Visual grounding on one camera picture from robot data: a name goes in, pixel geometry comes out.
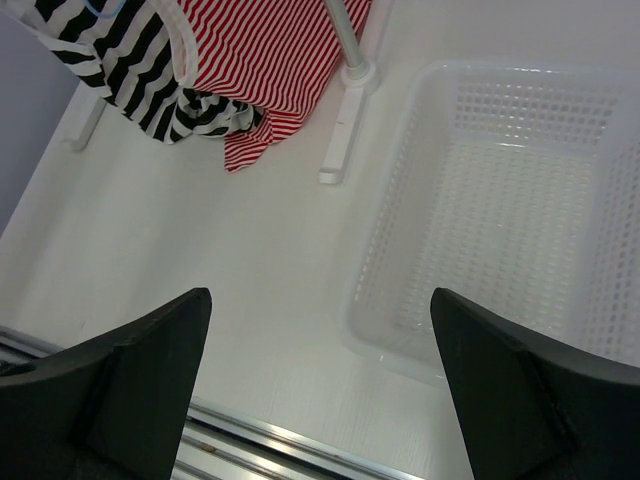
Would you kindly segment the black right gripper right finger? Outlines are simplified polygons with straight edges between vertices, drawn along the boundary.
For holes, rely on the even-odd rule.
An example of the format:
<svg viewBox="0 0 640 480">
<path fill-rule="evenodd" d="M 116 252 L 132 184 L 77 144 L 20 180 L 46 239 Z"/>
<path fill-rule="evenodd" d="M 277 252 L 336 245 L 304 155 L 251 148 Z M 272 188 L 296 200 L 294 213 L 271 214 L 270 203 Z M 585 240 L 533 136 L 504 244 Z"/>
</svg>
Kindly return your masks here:
<svg viewBox="0 0 640 480">
<path fill-rule="evenodd" d="M 445 288 L 430 313 L 477 479 L 636 479 L 639 370 Z"/>
</svg>

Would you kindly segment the black white striped tank top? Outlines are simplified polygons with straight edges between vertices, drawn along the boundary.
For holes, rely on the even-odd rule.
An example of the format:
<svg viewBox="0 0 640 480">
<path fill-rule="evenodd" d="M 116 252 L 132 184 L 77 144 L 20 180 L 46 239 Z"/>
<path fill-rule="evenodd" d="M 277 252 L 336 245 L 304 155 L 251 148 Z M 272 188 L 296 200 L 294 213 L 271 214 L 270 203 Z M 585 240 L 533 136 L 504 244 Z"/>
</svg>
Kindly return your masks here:
<svg viewBox="0 0 640 480">
<path fill-rule="evenodd" d="M 262 119 L 249 104 L 184 85 L 187 58 L 176 10 L 126 1 L 113 19 L 97 19 L 83 1 L 4 1 L 19 21 L 99 97 L 149 137 L 174 144 L 192 134 L 221 138 Z"/>
</svg>

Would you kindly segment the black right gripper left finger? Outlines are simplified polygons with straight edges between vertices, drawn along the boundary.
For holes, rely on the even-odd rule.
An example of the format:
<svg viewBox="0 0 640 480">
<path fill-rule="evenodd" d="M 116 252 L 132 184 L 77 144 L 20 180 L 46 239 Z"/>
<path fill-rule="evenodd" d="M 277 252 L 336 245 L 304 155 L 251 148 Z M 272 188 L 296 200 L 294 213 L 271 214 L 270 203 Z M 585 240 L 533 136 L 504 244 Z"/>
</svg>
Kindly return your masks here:
<svg viewBox="0 0 640 480">
<path fill-rule="evenodd" d="M 194 288 L 145 316 L 1 370 L 4 479 L 168 479 L 212 299 Z"/>
</svg>

